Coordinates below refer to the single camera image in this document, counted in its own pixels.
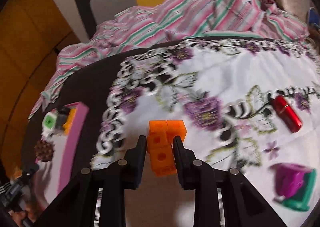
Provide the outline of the orange plastic slide toy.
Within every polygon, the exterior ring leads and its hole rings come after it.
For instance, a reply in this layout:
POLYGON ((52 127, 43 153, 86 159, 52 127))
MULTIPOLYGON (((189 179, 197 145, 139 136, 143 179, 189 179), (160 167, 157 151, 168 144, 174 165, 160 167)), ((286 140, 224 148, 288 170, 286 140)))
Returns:
POLYGON ((75 114, 76 114, 76 108, 71 108, 71 110, 69 112, 69 115, 67 116, 67 120, 62 126, 63 127, 63 133, 65 135, 68 135, 69 132, 70 132, 70 129, 71 129, 75 114))

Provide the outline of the brown hair brush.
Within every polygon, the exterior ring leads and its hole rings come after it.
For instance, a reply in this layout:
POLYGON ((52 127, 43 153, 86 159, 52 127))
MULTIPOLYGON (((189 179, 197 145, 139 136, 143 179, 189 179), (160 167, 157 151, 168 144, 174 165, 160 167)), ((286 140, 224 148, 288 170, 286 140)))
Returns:
POLYGON ((45 140, 39 140, 34 146, 35 156, 38 161, 49 162, 52 161, 54 155, 54 145, 45 140))

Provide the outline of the white green plug device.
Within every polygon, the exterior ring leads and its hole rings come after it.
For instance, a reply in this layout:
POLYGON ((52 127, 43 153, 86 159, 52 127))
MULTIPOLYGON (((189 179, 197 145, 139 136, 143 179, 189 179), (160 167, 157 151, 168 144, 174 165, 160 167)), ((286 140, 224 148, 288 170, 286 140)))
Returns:
POLYGON ((42 121, 42 138, 44 140, 50 138, 55 132, 57 122, 57 113, 56 112, 48 112, 44 116, 42 121))

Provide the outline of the pink green striped cloth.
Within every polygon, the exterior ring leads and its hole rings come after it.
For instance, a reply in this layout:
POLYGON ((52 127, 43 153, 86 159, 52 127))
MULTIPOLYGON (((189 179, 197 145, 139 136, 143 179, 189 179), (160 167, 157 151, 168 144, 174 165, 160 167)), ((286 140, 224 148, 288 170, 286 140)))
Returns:
POLYGON ((280 40, 281 49, 310 50, 306 24, 278 8, 273 0, 164 0, 155 7, 133 6, 102 22, 88 43, 65 47, 56 72, 33 107, 45 109, 59 96, 69 76, 112 55, 217 31, 249 33, 280 40))

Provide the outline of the red metallic capsule case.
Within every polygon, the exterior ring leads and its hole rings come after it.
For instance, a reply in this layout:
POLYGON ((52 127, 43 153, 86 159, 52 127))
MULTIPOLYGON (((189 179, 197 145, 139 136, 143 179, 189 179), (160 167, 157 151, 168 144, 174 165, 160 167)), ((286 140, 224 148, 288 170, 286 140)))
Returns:
POLYGON ((303 123, 300 117, 295 113, 293 108, 282 96, 277 96, 271 100, 271 105, 277 116, 285 123, 287 128, 292 132, 298 132, 303 123))

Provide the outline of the orange cube blocks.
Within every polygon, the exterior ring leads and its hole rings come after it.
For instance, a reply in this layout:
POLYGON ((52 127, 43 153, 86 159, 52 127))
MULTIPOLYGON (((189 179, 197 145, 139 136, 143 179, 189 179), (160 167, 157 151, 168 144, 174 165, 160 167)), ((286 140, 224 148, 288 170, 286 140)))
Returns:
POLYGON ((147 152, 151 170, 157 177, 176 174, 173 140, 179 136, 184 141, 187 129, 183 120, 151 120, 147 136, 147 152))

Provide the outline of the pink-rimmed white tray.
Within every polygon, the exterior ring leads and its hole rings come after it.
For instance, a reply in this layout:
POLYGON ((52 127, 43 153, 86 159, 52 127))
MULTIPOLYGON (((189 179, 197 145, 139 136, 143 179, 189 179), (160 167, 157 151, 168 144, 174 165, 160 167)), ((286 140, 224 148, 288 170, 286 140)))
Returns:
POLYGON ((33 191, 37 202, 45 209, 71 179, 75 151, 89 108, 81 103, 67 105, 75 113, 65 133, 51 137, 54 153, 51 161, 37 161, 33 191))

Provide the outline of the wooden cabinet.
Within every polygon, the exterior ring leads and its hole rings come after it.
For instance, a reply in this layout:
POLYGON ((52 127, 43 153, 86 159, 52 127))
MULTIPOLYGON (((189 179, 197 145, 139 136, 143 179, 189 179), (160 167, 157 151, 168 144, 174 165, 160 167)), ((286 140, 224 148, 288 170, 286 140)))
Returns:
POLYGON ((58 53, 78 42, 53 0, 7 0, 1 9, 1 161, 9 176, 21 167, 28 116, 58 53))

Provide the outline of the teal plastic stand toy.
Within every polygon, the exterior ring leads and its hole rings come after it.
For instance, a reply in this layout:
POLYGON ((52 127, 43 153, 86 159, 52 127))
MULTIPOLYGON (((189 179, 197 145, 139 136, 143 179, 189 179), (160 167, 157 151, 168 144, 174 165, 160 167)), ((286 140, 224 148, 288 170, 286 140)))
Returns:
POLYGON ((309 202, 313 193, 313 188, 316 182, 317 171, 312 168, 310 173, 304 175, 304 184, 298 192, 290 197, 285 198, 280 202, 282 206, 294 211, 306 212, 309 210, 309 202))

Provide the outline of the magenta plastic cup mould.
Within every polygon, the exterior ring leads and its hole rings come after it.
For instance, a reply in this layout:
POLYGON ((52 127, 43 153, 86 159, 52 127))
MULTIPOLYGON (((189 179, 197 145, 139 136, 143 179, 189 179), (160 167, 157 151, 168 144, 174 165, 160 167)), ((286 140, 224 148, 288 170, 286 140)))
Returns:
POLYGON ((274 172, 275 189, 278 196, 290 198, 304 184, 304 175, 310 173, 310 167, 294 163, 278 163, 271 166, 274 172))

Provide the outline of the white floral embroidered cloth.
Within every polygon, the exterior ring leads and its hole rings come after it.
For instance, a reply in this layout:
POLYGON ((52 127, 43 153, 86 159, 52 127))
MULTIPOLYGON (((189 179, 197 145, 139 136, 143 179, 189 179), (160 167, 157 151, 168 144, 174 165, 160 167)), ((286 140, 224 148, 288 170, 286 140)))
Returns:
POLYGON ((185 146, 220 170, 237 167, 288 226, 309 211, 274 202, 271 166, 319 168, 319 55, 281 49, 280 40, 195 40, 135 54, 112 67, 94 170, 119 159, 151 120, 183 120, 185 146), (282 96, 300 117, 292 133, 271 100, 282 96))

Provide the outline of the grey jar with black lid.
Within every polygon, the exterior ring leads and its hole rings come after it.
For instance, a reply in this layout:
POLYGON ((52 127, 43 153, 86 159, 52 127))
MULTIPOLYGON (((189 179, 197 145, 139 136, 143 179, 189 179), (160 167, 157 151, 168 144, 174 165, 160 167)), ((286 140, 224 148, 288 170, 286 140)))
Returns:
POLYGON ((63 131, 63 125, 66 123, 71 109, 69 107, 60 106, 56 110, 57 119, 55 128, 59 131, 63 131))

